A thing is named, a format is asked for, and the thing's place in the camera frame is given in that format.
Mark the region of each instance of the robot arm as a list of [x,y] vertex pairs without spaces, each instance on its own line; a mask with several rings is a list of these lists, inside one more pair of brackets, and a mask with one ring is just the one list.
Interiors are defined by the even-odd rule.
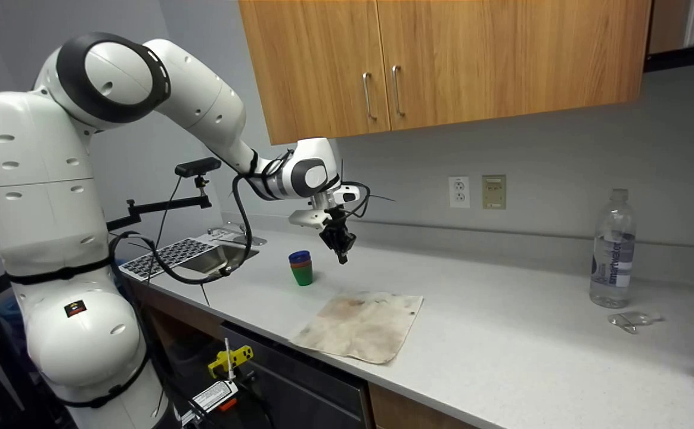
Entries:
[[354,237],[346,230],[342,203],[357,200],[360,188],[340,183],[333,143],[308,139],[283,157],[260,157],[240,140],[242,100],[178,46],[162,38],[138,46],[106,34],[80,35],[48,57],[36,89],[48,90],[87,136],[162,113],[239,171],[255,195],[309,199],[312,207],[293,212],[291,223],[315,226],[346,262]]

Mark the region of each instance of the wall outlet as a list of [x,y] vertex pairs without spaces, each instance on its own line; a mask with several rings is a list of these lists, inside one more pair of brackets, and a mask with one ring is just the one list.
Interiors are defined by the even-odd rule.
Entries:
[[447,177],[447,207],[470,207],[470,177]]
[[506,174],[484,174],[481,205],[484,205],[484,209],[506,209],[508,207],[508,177]]

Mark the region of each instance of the plastic water bottle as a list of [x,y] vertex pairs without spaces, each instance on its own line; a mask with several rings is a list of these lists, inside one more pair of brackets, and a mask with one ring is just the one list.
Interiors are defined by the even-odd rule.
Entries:
[[609,192],[609,205],[591,246],[589,298],[600,308],[625,308],[630,302],[634,219],[626,195],[626,188]]

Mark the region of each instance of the white countertop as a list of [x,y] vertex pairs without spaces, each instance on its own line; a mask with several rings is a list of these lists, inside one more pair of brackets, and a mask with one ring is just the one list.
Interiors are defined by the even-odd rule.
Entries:
[[[587,276],[364,243],[338,264],[309,231],[258,237],[260,256],[205,286],[209,302],[196,286],[153,284],[283,344],[338,290],[423,295],[391,366],[312,355],[476,427],[694,427],[694,288],[634,284],[626,310],[665,321],[631,336],[589,302]],[[308,288],[286,262],[301,249],[317,273]]]

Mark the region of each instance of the beige towel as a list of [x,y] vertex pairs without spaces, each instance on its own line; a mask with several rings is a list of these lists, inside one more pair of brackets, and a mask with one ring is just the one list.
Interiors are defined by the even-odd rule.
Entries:
[[420,312],[421,295],[340,293],[293,338],[301,349],[391,363]]

